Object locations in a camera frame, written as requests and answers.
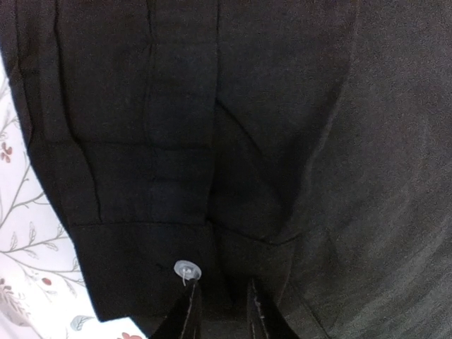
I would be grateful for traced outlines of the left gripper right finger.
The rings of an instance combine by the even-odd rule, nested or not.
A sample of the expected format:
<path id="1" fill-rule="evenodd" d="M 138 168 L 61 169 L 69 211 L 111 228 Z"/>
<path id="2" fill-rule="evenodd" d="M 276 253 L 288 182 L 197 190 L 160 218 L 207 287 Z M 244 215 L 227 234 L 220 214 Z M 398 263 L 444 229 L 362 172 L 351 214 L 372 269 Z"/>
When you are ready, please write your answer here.
<path id="1" fill-rule="evenodd" d="M 246 299 L 248 336 L 251 339 L 299 339 L 259 281 L 251 279 Z"/>

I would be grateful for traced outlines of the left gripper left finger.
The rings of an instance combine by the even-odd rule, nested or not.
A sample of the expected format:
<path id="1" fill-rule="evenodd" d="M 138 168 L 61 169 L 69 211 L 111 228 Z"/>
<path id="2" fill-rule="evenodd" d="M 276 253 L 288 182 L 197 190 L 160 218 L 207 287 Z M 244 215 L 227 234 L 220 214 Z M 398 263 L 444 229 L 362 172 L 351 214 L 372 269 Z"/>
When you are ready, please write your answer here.
<path id="1" fill-rule="evenodd" d="M 201 338 L 202 296 L 197 280 L 190 280 L 186 290 L 167 317 L 151 335 L 152 339 Z"/>

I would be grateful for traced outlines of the black long sleeve shirt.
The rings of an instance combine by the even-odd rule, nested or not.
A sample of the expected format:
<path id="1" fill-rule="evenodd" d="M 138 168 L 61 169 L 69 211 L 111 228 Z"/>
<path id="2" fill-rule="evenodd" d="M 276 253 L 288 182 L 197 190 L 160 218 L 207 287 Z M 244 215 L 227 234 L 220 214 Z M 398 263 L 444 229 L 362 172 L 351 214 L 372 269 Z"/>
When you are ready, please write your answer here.
<path id="1" fill-rule="evenodd" d="M 450 1 L 2 1 L 1 56 L 98 320 L 451 337 Z"/>

